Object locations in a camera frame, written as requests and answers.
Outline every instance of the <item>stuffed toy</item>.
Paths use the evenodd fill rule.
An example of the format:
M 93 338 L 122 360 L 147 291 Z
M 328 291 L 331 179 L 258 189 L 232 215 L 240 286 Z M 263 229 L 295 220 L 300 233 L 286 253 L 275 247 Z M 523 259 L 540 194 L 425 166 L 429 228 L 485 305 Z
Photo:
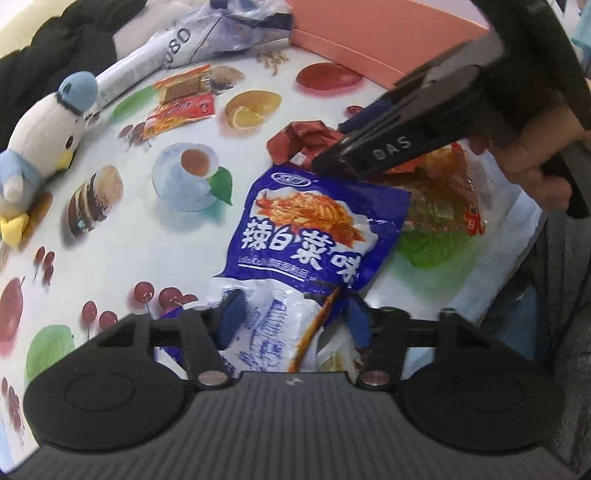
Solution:
M 16 247 L 37 190 L 60 170 L 67 170 L 85 129 L 83 114 L 96 101 L 93 74 L 67 77 L 56 93 L 33 105 L 18 121 L 0 153 L 0 236 Z

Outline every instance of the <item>red snack wrapper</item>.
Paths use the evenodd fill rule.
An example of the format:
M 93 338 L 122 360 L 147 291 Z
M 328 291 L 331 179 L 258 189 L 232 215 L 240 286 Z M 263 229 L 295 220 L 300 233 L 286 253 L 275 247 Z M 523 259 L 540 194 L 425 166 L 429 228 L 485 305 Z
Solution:
M 191 95 L 165 103 L 146 120 L 143 139 L 213 115 L 215 115 L 215 104 L 211 93 Z
M 320 120 L 292 122 L 267 142 L 275 165 L 290 162 L 311 170 L 312 160 L 344 137 Z

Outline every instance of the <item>hand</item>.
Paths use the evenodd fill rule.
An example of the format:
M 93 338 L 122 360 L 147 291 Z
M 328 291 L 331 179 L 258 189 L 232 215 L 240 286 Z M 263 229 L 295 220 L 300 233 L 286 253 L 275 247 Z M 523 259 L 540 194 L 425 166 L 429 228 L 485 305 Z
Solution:
M 476 155 L 488 149 L 511 183 L 520 185 L 544 210 L 566 210 L 573 194 L 569 182 L 561 177 L 544 177 L 540 165 L 577 140 L 591 139 L 566 105 L 542 112 L 529 121 L 519 137 L 507 148 L 496 148 L 482 136 L 470 139 Z
M 14 175 L 10 177 L 4 185 L 2 191 L 4 199 L 8 203 L 17 203 L 22 199 L 22 177 Z

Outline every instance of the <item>orange snack wrapper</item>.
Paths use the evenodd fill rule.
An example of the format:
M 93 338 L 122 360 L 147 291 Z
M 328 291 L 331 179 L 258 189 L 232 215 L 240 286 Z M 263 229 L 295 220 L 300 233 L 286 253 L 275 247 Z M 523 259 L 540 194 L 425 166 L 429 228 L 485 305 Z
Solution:
M 154 90 L 160 94 L 160 103 L 170 103 L 186 96 L 210 93 L 212 91 L 210 72 L 211 67 L 206 63 L 189 72 L 154 83 Z
M 191 95 L 174 102 L 160 105 L 148 117 L 144 127 L 143 139 L 180 127 L 191 122 L 215 115 L 213 95 Z

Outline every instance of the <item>human hand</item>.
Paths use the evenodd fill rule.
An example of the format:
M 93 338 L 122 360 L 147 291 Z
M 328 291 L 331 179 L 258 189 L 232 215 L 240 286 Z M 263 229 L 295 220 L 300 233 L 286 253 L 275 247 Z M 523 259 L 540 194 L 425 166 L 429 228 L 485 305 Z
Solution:
M 561 177 L 544 177 L 540 166 L 571 143 L 589 138 L 574 113 L 566 105 L 549 108 L 530 120 L 519 137 L 507 148 L 495 147 L 480 135 L 470 139 L 476 155 L 489 150 L 511 182 L 520 185 L 544 210 L 566 210 L 573 191 Z

